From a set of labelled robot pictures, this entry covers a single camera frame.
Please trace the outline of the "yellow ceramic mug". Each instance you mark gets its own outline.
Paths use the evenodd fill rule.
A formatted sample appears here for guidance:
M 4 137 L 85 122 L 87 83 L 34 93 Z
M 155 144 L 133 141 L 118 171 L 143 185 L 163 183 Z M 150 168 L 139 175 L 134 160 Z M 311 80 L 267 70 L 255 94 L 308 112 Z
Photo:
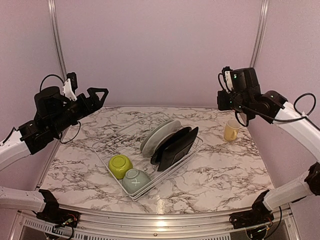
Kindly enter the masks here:
M 223 137 L 227 142 L 234 141 L 239 133 L 241 125 L 237 120 L 230 119 L 226 122 Z

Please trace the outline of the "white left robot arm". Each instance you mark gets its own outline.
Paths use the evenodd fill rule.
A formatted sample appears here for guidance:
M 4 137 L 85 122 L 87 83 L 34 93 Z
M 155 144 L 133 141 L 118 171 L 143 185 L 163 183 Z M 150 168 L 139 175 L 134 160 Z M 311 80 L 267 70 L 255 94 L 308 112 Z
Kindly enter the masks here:
M 60 93 L 57 86 L 50 86 L 34 96 L 36 114 L 17 129 L 0 145 L 0 168 L 4 170 L 13 163 L 43 150 L 53 140 L 60 140 L 62 132 L 79 120 L 98 111 L 109 94 L 106 88 L 90 87 L 89 96 L 83 93 L 70 100 Z M 2 209 L 29 210 L 44 215 L 53 223 L 63 219 L 63 211 L 49 190 L 20 190 L 1 186 Z

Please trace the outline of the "pale grey-green bowl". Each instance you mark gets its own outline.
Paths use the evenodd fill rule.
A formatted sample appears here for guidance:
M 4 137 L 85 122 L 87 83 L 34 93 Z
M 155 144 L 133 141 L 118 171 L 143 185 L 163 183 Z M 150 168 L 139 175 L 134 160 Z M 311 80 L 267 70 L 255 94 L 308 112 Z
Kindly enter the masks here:
M 142 170 L 136 168 L 129 169 L 122 180 L 122 186 L 128 194 L 134 194 L 146 186 L 151 178 Z

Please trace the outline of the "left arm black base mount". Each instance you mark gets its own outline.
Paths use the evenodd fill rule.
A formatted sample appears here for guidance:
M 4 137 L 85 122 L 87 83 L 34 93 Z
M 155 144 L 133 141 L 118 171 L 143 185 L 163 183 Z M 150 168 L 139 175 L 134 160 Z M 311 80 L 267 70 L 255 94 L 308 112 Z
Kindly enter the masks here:
M 57 199 L 49 190 L 40 189 L 39 192 L 44 197 L 45 205 L 42 211 L 36 213 L 38 219 L 56 224 L 58 228 L 64 226 L 77 227 L 79 212 L 60 208 Z

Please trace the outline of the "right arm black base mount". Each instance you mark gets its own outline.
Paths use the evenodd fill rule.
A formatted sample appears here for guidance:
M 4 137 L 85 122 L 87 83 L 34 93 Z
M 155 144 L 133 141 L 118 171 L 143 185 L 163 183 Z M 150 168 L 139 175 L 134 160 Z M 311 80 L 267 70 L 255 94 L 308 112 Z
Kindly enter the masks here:
M 269 190 L 263 191 L 253 202 L 251 210 L 238 211 L 230 214 L 229 222 L 234 229 L 246 228 L 273 221 L 274 215 L 263 204 Z

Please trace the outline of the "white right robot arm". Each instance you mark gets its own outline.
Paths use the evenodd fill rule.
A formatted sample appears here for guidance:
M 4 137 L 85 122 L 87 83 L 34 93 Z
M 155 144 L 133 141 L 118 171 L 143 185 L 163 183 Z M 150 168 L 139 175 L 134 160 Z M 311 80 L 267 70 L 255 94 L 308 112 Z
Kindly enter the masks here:
M 252 204 L 247 219 L 258 224 L 267 213 L 284 204 L 297 202 L 307 196 L 320 194 L 320 129 L 312 123 L 309 115 L 297 110 L 275 90 L 261 93 L 256 71 L 253 67 L 232 70 L 224 67 L 217 76 L 221 90 L 217 93 L 220 111 L 233 110 L 246 116 L 245 126 L 256 116 L 270 125 L 286 132 L 305 148 L 316 162 L 307 171 L 290 182 L 262 192 Z

